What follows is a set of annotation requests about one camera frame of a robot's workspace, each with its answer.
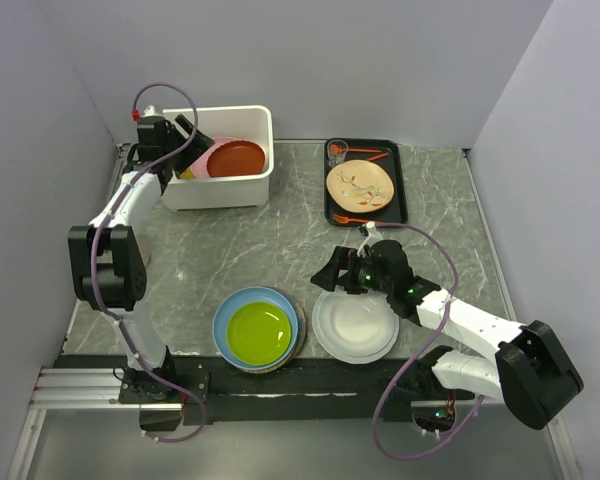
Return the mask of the pink plastic plate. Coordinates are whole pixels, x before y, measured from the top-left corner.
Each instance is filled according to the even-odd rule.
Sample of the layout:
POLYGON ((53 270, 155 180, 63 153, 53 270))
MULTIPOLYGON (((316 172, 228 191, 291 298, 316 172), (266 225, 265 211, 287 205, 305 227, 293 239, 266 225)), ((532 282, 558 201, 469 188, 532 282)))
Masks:
POLYGON ((196 159, 186 170, 191 170, 195 175, 195 178, 209 178, 210 175, 207 171, 207 162, 210 156, 222 145, 236 141, 236 138, 232 137, 216 137, 214 143, 209 149, 207 149, 198 159, 196 159))

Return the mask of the yellow patterned small plate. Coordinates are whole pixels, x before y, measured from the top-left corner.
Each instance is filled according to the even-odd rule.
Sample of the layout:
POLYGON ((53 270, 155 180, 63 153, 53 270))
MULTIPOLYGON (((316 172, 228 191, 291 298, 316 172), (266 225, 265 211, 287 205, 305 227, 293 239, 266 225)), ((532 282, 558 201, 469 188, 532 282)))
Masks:
POLYGON ((185 170, 184 172, 182 172, 179 176, 180 179, 194 179, 195 175, 193 174, 193 172, 191 170, 185 170))

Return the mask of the red fluted plate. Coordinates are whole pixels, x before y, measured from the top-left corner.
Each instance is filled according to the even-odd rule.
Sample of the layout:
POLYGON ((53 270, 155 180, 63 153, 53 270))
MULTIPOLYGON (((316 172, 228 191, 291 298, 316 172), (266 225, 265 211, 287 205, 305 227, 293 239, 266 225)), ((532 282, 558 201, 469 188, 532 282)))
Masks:
POLYGON ((210 155, 206 169, 212 178, 258 175, 265 160, 264 150, 256 143, 234 140, 221 145, 210 155))

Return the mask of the lime green plate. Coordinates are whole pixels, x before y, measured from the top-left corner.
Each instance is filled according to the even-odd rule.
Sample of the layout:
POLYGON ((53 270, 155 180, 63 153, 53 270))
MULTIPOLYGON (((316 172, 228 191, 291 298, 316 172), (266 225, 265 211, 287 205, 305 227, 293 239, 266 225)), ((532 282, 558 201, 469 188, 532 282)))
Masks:
POLYGON ((267 302, 252 302, 231 316, 226 338, 241 362, 264 366, 286 352, 291 335, 290 320, 282 309, 267 302))

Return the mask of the blue plastic plate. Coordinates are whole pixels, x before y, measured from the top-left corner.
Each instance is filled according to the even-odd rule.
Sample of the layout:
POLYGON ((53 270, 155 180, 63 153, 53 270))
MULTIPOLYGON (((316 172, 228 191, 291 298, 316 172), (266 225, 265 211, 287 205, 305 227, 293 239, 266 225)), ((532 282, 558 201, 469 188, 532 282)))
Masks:
POLYGON ((298 337, 298 319, 291 302, 283 293, 264 286, 252 286, 238 290, 229 295, 216 310, 212 323, 212 337, 217 351, 220 355, 232 366, 239 368, 255 368, 262 369, 266 366, 271 366, 274 362, 264 366, 253 366, 241 362, 230 350, 226 333, 231 316, 240 307, 252 302, 267 302, 278 306, 288 316, 292 328, 291 343, 286 352, 279 358, 283 358, 288 354, 298 337))

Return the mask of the olive fluted plate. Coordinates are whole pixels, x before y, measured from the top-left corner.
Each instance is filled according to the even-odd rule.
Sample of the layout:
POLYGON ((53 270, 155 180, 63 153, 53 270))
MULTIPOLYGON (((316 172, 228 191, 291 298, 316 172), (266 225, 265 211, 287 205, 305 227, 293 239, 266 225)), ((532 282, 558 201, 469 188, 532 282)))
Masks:
POLYGON ((300 308, 299 310, 296 311, 296 315, 297 315, 297 319, 298 319, 299 330, 298 330, 298 337, 295 340, 291 351, 288 354, 286 354, 283 358, 274 362, 271 366, 267 366, 266 368, 263 368, 263 369, 244 369, 245 373, 249 373, 249 374, 253 374, 253 375, 263 375, 263 374, 274 372, 274 371, 284 367, 297 355, 297 353, 301 350, 301 348, 304 344, 304 341, 306 339, 307 326, 306 326, 306 315, 302 308, 300 308))

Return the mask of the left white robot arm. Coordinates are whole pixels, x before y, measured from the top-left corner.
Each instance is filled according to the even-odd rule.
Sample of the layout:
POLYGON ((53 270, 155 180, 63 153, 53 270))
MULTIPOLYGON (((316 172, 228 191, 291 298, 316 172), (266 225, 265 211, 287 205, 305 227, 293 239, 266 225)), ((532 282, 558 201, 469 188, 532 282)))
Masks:
POLYGON ((108 320, 121 341, 125 374, 152 399, 164 402, 179 378, 168 347, 156 334, 144 297, 146 267, 135 235, 148 211, 213 142, 199 131, 196 116, 135 113, 138 141, 130 151, 111 199, 88 225, 68 234, 75 294, 108 320))

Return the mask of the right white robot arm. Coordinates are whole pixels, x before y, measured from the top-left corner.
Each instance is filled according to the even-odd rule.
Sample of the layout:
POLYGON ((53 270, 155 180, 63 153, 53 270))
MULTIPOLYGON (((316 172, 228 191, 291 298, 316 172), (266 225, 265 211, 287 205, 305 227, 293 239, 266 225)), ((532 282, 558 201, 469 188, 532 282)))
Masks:
POLYGON ((429 398, 448 390, 483 395, 503 402, 527 427, 541 430, 584 389, 549 325, 506 320, 456 299, 414 274, 395 240, 359 249, 337 246, 311 282, 328 292, 381 293, 400 318, 473 350, 465 355, 442 346, 424 357, 417 384, 429 398))

